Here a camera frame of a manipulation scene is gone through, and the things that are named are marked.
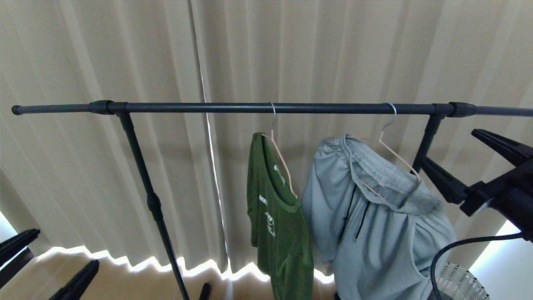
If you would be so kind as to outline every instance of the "green t-shirt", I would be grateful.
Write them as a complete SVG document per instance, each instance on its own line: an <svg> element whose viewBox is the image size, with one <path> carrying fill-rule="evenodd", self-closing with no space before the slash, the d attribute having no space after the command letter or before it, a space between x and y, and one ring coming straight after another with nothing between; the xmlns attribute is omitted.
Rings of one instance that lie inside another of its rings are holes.
<svg viewBox="0 0 533 300"><path fill-rule="evenodd" d="M268 140L255 133L248 161L248 215L257 266L276 300L311 299L313 258L301 203L290 191Z"/></svg>

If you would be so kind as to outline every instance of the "laundry basket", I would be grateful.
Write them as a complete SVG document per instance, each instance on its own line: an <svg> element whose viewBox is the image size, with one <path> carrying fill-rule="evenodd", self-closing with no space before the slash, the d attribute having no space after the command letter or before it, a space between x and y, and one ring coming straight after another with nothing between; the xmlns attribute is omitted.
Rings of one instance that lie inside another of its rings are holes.
<svg viewBox="0 0 533 300"><path fill-rule="evenodd" d="M446 262L440 276L437 278L437 286L443 300L489 300L489 295L477 278L467 269ZM431 292L429 300L437 300Z"/></svg>

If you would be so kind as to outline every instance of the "hanger hook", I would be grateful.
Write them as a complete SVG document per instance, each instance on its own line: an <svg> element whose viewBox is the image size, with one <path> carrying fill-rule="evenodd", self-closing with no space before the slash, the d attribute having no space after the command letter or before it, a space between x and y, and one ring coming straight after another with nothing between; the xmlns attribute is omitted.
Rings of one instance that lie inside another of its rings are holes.
<svg viewBox="0 0 533 300"><path fill-rule="evenodd" d="M272 126L270 127L270 131L274 131L274 126L276 125L276 118L278 116L276 115L276 108L274 107L274 103L270 102L270 105L272 105L272 111L274 112L274 120L272 120Z"/></svg>
<svg viewBox="0 0 533 300"><path fill-rule="evenodd" d="M392 106L392 109L394 109L394 118L392 119L392 121L390 121L389 123L387 123L382 129L381 129L381 132L385 131L385 128L387 126L389 126L390 124L394 123L396 121L396 116L397 116L397 112L396 112L396 107L394 106L394 104L392 103L388 103L386 102L386 104Z"/></svg>

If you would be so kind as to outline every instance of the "clothes rack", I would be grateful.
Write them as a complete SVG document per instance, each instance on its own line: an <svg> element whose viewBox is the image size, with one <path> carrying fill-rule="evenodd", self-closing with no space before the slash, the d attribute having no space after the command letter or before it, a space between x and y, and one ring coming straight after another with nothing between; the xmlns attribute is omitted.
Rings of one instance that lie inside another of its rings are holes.
<svg viewBox="0 0 533 300"><path fill-rule="evenodd" d="M304 104L304 103L276 103L276 113L293 114L394 114L393 108L389 104ZM439 125L445 117L467 117L472 115L498 115L498 116L528 116L533 117L533 108L512 108L476 106L463 102L450 102L448 104L394 104L397 114L429 115L430 118L424 130L422 142L418 148L418 153L426 155L433 137L438 131ZM129 103L113 102L111 100L99 100L88 104L64 104L64 105L36 105L12 107L15 115L38 114L38 113L95 113L101 115L117 115L130 148L132 150L135 163L139 170L144 189L147 194L148 208L152 212L154 221L157 224L159 234L163 240L163 245L170 260L174 276L184 300L189 300L189 295L183 278L177 266L176 257L172 248L172 243L168 236L168 231L163 220L161 202L157 197L146 164L144 162L141 148L135 134L130 113L272 113L270 103ZM421 169L418 158L413 163L413 168L419 172ZM207 299L210 286L204 284L200 299Z"/></svg>

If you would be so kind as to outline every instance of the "light under curtain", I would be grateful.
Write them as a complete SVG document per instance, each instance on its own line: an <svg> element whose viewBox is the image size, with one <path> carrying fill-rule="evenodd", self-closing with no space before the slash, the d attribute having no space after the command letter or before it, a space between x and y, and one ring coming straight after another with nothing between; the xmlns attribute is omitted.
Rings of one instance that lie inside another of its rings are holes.
<svg viewBox="0 0 533 300"><path fill-rule="evenodd" d="M533 3L519 0L0 2L0 209L17 230L42 230L30 246L37 255L85 245L126 255L132 265L150 256L167 264L118 119L15 117L12 105L110 99L532 107L532 14ZM222 271L229 258L234 272L255 261L248 152L252 133L268 131L272 115L209 114L214 164L205 115L132 118L177 257L188 269L213 259ZM302 193L321 139L377 137L389 118L280 114L277 142L295 191ZM398 116L384 141L412 162L426 121ZM470 136L473 128L533 144L530 118L443 120L428 157L467 184L511 169ZM495 234L504 222L490 210L468 218L450 204L447 213L459 239ZM485 246L465 246L450 260L469 267Z"/></svg>

